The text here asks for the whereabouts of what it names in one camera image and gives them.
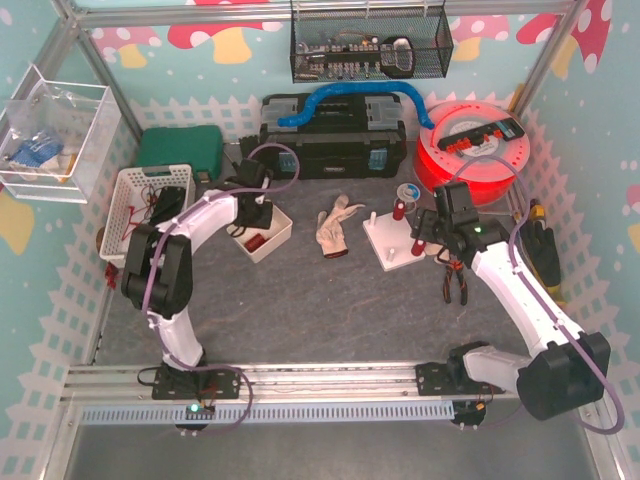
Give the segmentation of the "white spring box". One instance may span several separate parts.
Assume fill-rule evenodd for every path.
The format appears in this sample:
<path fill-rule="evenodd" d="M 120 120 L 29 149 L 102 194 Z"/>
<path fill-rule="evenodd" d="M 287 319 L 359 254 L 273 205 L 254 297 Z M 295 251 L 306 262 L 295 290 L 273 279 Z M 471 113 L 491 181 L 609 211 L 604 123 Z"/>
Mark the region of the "white spring box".
<path fill-rule="evenodd" d="M 293 221 L 278 206 L 276 206 L 274 203 L 273 205 L 273 218 L 271 227 L 268 230 L 240 228 L 234 225 L 228 226 L 226 228 L 227 234 L 233 239 L 238 248 L 254 264 L 261 262 L 264 258 L 273 253 L 291 237 Z M 257 233 L 262 234 L 267 239 L 267 241 L 254 253 L 249 253 L 244 248 L 244 243 Z"/>

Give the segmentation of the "white peg base plate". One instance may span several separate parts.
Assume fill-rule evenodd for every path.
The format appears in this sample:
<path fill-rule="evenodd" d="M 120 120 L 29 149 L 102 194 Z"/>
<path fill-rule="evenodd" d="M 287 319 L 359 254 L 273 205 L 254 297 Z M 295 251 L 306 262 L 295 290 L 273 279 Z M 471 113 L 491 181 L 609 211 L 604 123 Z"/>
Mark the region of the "white peg base plate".
<path fill-rule="evenodd" d="M 425 253 L 418 256 L 412 253 L 414 239 L 410 236 L 411 227 L 406 218 L 395 220 L 392 213 L 378 215 L 372 211 L 363 221 L 363 228 L 385 272 L 426 258 Z"/>

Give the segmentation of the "beige work glove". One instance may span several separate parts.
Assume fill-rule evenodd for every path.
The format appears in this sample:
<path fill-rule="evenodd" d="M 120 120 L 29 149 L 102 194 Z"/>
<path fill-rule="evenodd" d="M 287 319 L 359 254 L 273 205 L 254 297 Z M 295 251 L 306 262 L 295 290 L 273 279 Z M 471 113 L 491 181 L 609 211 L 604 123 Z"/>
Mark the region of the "beige work glove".
<path fill-rule="evenodd" d="M 351 204 L 346 194 L 339 195 L 330 212 L 321 211 L 317 216 L 316 242 L 326 259 L 348 254 L 342 223 L 352 217 L 364 204 Z"/>
<path fill-rule="evenodd" d="M 441 265 L 455 262 L 455 260 L 451 258 L 448 248 L 444 245 L 427 242 L 425 244 L 424 253 L 427 256 L 432 257 L 436 263 Z"/>

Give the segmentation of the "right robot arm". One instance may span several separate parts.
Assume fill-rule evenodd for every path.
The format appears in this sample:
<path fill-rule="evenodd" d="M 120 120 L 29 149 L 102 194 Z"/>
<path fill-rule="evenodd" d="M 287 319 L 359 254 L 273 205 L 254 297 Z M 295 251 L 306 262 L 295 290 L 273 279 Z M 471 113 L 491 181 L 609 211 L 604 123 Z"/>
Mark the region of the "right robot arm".
<path fill-rule="evenodd" d="M 494 386 L 516 394 L 537 420 L 601 400 L 611 353 L 604 336 L 586 333 L 558 307 L 503 225 L 481 220 L 466 183 L 438 186 L 434 198 L 435 209 L 419 210 L 412 237 L 450 253 L 449 275 L 468 268 L 482 280 L 518 328 L 528 353 L 499 351 L 483 341 L 456 347 L 433 373 L 426 364 L 417 366 L 420 394 L 484 393 Z"/>

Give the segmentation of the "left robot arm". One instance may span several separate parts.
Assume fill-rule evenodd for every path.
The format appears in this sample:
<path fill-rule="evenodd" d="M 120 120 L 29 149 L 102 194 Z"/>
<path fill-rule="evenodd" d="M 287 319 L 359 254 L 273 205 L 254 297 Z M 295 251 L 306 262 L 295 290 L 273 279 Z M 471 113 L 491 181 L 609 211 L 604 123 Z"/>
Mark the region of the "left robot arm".
<path fill-rule="evenodd" d="M 204 348 L 188 313 L 194 288 L 193 254 L 233 223 L 270 221 L 264 193 L 271 177 L 260 162 L 245 159 L 235 176 L 206 191 L 190 207 L 156 225 L 144 223 L 131 234 L 121 291 L 146 314 L 167 366 L 193 371 L 204 362 Z"/>

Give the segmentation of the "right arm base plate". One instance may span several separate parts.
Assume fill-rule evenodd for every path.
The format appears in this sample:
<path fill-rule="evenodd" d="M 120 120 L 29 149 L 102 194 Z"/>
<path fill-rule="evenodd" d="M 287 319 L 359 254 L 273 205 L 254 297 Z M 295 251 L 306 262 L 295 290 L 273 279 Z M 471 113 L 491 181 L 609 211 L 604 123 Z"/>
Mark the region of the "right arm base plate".
<path fill-rule="evenodd" d="M 444 363 L 418 364 L 414 367 L 414 371 L 419 396 L 471 395 L 483 398 L 504 393 L 503 389 L 471 380 L 466 374 L 456 377 Z"/>

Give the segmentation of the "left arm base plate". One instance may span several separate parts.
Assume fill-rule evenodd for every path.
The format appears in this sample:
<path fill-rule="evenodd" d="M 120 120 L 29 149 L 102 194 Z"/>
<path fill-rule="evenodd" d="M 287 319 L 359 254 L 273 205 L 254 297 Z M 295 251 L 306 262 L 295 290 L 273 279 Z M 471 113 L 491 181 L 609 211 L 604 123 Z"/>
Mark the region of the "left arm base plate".
<path fill-rule="evenodd" d="M 204 372 L 182 371 L 162 365 L 152 382 L 153 400 L 234 400 L 239 398 L 238 373 L 215 369 Z"/>

